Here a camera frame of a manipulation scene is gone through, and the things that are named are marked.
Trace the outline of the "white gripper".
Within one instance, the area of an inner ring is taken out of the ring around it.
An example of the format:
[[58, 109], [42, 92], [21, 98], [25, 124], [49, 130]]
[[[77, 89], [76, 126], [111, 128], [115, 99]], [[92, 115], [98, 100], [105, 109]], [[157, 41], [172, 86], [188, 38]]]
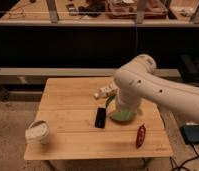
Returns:
[[141, 97], [137, 94], [128, 93], [121, 89], [117, 90], [115, 105], [118, 110], [136, 112], [141, 104]]

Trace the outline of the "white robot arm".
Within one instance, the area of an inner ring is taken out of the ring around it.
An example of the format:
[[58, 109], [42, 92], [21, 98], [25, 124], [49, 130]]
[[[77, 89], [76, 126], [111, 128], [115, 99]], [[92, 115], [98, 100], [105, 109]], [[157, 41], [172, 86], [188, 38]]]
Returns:
[[199, 124], [199, 87], [159, 78], [154, 75], [156, 68], [147, 54], [121, 66], [113, 77], [118, 87], [116, 108], [135, 112], [145, 98]]

